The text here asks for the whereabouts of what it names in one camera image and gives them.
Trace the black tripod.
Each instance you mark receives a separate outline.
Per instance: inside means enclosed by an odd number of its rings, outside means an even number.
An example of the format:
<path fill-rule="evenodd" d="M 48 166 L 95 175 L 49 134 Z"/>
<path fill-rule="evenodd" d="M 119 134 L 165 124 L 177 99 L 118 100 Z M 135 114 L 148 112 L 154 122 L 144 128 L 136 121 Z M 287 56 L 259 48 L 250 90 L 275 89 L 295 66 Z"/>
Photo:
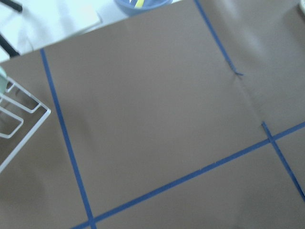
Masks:
<path fill-rule="evenodd" d="M 21 14 L 23 12 L 23 7 L 21 4 L 13 1 L 13 0 L 1 0 L 1 4 L 5 5 L 7 8 L 12 9 L 13 11 Z M 8 17 L 8 25 L 5 25 L 5 31 L 9 33 L 15 32 L 17 27 L 10 22 L 10 17 Z M 0 34 L 0 46 L 1 48 L 8 54 L 10 58 L 20 56 L 20 53 L 14 49 L 11 42 L 7 40 L 7 38 L 1 33 Z"/>

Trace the yellow plastic fork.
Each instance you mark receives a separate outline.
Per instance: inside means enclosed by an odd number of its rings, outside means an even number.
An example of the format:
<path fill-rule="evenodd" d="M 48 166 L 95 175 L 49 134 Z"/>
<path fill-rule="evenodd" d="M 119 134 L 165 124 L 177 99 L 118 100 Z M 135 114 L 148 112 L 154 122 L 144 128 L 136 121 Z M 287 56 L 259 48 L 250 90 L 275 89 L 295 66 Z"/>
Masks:
<path fill-rule="evenodd" d="M 134 0 L 133 5 L 135 8 L 142 8 L 145 0 Z"/>

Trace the blue bowl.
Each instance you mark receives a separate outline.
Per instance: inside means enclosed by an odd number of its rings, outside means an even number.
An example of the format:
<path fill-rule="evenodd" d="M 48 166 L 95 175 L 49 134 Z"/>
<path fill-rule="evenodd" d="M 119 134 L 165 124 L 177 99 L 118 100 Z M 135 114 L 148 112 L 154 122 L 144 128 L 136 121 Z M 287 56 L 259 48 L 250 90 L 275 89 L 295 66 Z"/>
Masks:
<path fill-rule="evenodd" d="M 150 10 L 172 4 L 172 0 L 145 0 L 142 8 L 135 8 L 133 0 L 115 0 L 114 3 L 128 16 L 137 15 Z"/>

